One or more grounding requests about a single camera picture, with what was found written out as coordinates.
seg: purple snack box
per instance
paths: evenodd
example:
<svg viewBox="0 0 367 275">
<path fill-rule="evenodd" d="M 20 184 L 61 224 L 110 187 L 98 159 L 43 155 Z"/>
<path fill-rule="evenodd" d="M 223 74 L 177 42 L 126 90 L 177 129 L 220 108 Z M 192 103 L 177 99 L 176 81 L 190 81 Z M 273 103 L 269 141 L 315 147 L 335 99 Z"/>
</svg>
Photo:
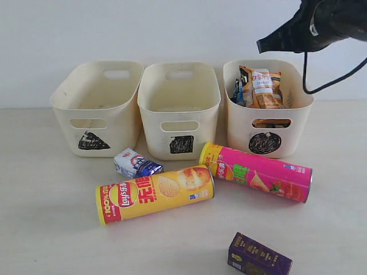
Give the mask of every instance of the purple snack box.
<svg viewBox="0 0 367 275">
<path fill-rule="evenodd" d="M 247 275 L 288 275 L 292 260 L 237 232 L 228 250 L 228 265 Z"/>
</svg>

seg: white table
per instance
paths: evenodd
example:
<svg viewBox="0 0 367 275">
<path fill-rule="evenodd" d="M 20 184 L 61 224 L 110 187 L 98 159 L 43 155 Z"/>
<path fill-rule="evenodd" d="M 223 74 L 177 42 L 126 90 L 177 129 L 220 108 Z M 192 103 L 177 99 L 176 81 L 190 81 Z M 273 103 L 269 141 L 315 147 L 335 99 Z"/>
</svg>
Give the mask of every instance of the white table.
<svg viewBox="0 0 367 275">
<path fill-rule="evenodd" d="M 216 179 L 212 200 L 109 226 L 95 187 L 125 179 L 111 158 L 71 153 L 51 109 L 1 110 L 0 127 L 0 274 L 241 274 L 227 265 L 237 231 L 293 259 L 291 274 L 366 273 L 367 101 L 315 103 L 285 159 L 314 169 L 305 205 Z M 135 150 L 150 157 L 143 134 Z"/>
</svg>

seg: white plastic basket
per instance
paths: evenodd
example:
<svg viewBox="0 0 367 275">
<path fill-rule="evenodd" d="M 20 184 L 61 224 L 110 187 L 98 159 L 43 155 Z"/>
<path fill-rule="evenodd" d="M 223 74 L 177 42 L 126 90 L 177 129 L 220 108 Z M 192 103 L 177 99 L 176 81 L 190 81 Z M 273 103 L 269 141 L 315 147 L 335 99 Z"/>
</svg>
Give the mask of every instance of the white plastic basket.
<svg viewBox="0 0 367 275">
<path fill-rule="evenodd" d="M 72 152 L 114 157 L 135 147 L 142 127 L 136 101 L 143 70 L 130 61 L 90 62 L 57 88 L 51 104 Z"/>
<path fill-rule="evenodd" d="M 138 105 L 149 153 L 193 160 L 214 141 L 221 100 L 214 69 L 199 62 L 160 63 L 144 71 Z"/>
<path fill-rule="evenodd" d="M 252 69 L 281 72 L 280 90 L 287 109 L 254 109 L 233 103 L 230 97 L 233 95 L 236 79 L 240 79 L 240 65 Z M 259 139 L 275 138 L 277 145 L 272 145 L 269 150 L 266 149 L 264 153 L 259 155 L 267 158 L 285 158 L 293 154 L 314 102 L 314 97 L 303 91 L 302 76 L 297 69 L 287 62 L 279 60 L 240 60 L 225 64 L 223 76 L 227 106 L 228 145 L 240 151 L 259 154 L 250 148 L 261 143 Z M 256 119 L 289 119 L 291 125 L 281 129 L 255 128 L 252 123 Z"/>
</svg>

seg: white wall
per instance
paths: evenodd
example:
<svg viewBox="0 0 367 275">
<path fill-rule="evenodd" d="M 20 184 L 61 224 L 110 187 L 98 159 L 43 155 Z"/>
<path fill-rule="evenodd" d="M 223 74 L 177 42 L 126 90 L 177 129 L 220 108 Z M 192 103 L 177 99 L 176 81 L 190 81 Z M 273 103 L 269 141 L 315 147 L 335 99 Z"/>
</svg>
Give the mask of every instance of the white wall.
<svg viewBox="0 0 367 275">
<path fill-rule="evenodd" d="M 2 0 L 0 108 L 48 107 L 71 70 L 93 60 L 203 61 L 221 82 L 224 63 L 303 55 L 259 55 L 256 41 L 296 12 L 300 0 Z M 312 88 L 356 66 L 367 51 L 348 40 L 310 56 Z M 317 99 L 367 98 L 367 68 Z"/>
</svg>

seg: black wire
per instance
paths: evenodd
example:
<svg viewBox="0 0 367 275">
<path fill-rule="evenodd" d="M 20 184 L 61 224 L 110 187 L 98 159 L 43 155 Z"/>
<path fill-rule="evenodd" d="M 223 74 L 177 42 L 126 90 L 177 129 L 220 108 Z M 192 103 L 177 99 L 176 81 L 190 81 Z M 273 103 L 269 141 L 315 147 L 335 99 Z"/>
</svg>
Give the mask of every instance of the black wire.
<svg viewBox="0 0 367 275">
<path fill-rule="evenodd" d="M 331 81 L 325 85 L 322 85 L 321 87 L 313 90 L 313 91 L 309 91 L 307 90 L 306 87 L 306 74 L 307 74 L 307 60 L 308 60 L 308 53 L 305 52 L 304 53 L 304 63 L 303 63 L 303 90 L 306 94 L 308 95 L 313 95 L 317 92 L 320 92 L 321 90 L 324 90 L 332 85 L 335 85 L 343 80 L 346 80 L 348 77 L 351 77 L 352 75 L 354 75 L 356 72 L 358 72 L 360 69 L 362 69 L 366 64 L 367 64 L 367 58 L 363 60 L 362 63 L 360 63 L 357 67 L 355 67 L 353 70 L 351 70 L 349 73 L 347 73 L 346 75 L 339 77 L 338 79 L 335 79 L 334 81 Z"/>
</svg>

